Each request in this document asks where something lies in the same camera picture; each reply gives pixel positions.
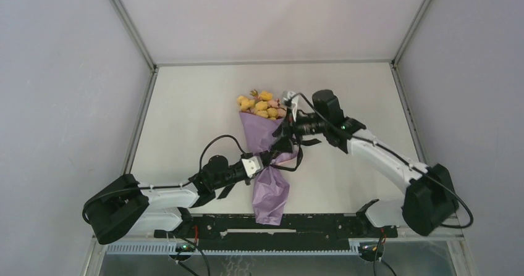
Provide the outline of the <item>pink wrapping paper sheet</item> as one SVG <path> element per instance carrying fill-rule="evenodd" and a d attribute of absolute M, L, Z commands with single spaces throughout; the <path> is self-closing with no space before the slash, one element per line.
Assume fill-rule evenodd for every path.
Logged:
<path fill-rule="evenodd" d="M 282 120 L 264 118 L 247 112 L 241 112 L 239 116 L 248 150 L 255 154 L 269 150 L 276 140 L 272 133 L 280 126 Z M 290 185 L 279 169 L 269 166 L 257 173 L 251 199 L 256 223 L 280 225 L 289 191 Z"/>

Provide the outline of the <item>yellow fake flower stem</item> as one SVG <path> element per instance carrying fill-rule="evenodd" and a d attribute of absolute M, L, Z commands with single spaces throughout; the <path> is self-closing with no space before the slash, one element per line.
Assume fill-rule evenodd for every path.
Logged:
<path fill-rule="evenodd" d="M 252 89 L 248 95 L 239 96 L 236 99 L 236 103 L 239 107 L 240 112 L 257 115 L 265 119 L 270 119 L 266 110 L 268 108 L 267 102 L 272 99 L 277 99 L 272 93 L 268 91 L 258 91 L 256 89 Z"/>

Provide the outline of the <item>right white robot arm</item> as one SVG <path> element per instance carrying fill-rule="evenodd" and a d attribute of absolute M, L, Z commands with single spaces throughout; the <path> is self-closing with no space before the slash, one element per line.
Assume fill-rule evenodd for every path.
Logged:
<path fill-rule="evenodd" d="M 299 164 L 302 148 L 318 144 L 315 135 L 323 135 L 331 146 L 369 163 L 404 196 L 401 201 L 377 199 L 363 206 L 360 209 L 363 215 L 357 219 L 362 235 L 374 236 L 381 227 L 398 226 L 402 222 L 421 236 L 428 236 L 438 227 L 465 229 L 473 225 L 473 213 L 455 192 L 446 167 L 430 166 L 395 152 L 365 124 L 347 117 L 331 90 L 320 90 L 311 100 L 304 99 L 310 113 L 298 108 L 299 98 L 305 95 L 292 91 L 282 95 L 286 113 L 272 133 L 276 140 L 270 151 L 274 156 L 296 149 Z"/>

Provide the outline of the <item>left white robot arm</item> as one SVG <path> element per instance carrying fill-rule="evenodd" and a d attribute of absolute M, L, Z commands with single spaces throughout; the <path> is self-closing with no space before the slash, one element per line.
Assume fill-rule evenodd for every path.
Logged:
<path fill-rule="evenodd" d="M 264 154 L 244 154 L 235 164 L 224 156 L 213 156 L 186 182 L 161 186 L 124 174 L 84 204 L 82 217 L 101 245 L 156 230 L 185 237 L 193 229 L 190 208 L 224 199 L 237 183 L 249 183 L 270 164 Z"/>

